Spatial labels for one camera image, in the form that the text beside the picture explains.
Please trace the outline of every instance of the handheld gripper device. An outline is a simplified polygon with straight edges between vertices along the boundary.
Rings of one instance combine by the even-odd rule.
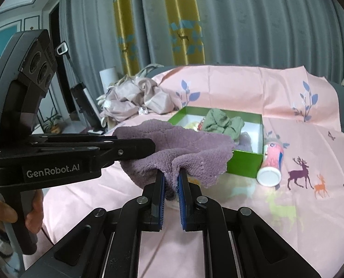
[[[0,200],[18,213],[4,223],[15,252],[32,255],[37,237],[25,226],[35,190],[101,176],[116,160],[144,158],[150,139],[88,134],[32,135],[57,63],[47,30],[15,33],[0,57]]]
[[[321,278],[252,209],[222,207],[189,183],[184,169],[177,191],[182,229],[201,231],[205,278]],[[91,211],[21,278],[138,277],[142,233],[163,229],[164,199],[165,177],[158,171],[122,208]],[[187,260],[181,266],[195,265]]]

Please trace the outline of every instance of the pink bed sheet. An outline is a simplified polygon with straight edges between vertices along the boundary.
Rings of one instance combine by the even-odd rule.
[[[323,278],[333,277],[344,263],[344,134],[332,86],[303,67],[194,66],[154,80],[180,106],[263,115],[265,137],[279,138],[285,148],[280,187],[275,190],[255,179],[223,174],[217,185],[202,191],[225,207],[252,208]],[[122,124],[171,116],[149,114]],[[312,187],[307,183],[305,188],[303,177],[297,180],[299,186],[291,180],[289,190],[289,172],[302,170],[298,157],[307,163]],[[55,243],[94,208],[120,208],[141,193],[118,162],[96,180],[54,187],[44,200],[48,234]],[[203,260],[201,232],[183,232],[175,209],[165,209],[160,233],[142,234],[139,277],[204,277]]]

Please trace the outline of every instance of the metal rivet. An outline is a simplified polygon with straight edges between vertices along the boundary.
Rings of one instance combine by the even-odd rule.
[[[136,201],[137,201],[139,204],[146,204],[147,201],[148,201],[148,199],[147,199],[147,197],[145,197],[145,196],[140,196],[140,197],[137,198]]]
[[[208,201],[208,198],[206,196],[199,196],[197,197],[197,202],[200,203],[200,204],[205,204],[207,201]]]
[[[241,212],[242,215],[246,215],[246,216],[251,215],[251,210],[249,208],[247,208],[247,207],[241,208],[240,212]]]
[[[96,217],[101,217],[105,214],[105,210],[102,208],[97,208],[93,211],[93,215],[95,215]]]

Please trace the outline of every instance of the human hand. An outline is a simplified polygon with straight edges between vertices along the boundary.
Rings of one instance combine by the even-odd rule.
[[[43,192],[41,189],[36,190],[32,201],[32,211],[25,218],[25,226],[27,229],[37,234],[43,223]],[[0,200],[0,230],[5,231],[3,222],[15,223],[18,220],[18,214],[9,205]]]

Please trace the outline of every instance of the open gift box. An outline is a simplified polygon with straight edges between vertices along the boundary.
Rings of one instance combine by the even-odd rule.
[[[177,126],[187,126],[192,122],[200,122],[209,112],[209,108],[184,107],[179,110],[169,123]],[[229,118],[239,116],[244,121],[241,132],[247,132],[251,138],[253,152],[234,150],[232,158],[227,162],[227,172],[239,176],[256,178],[263,160],[263,123],[262,115],[240,111],[222,110]]]

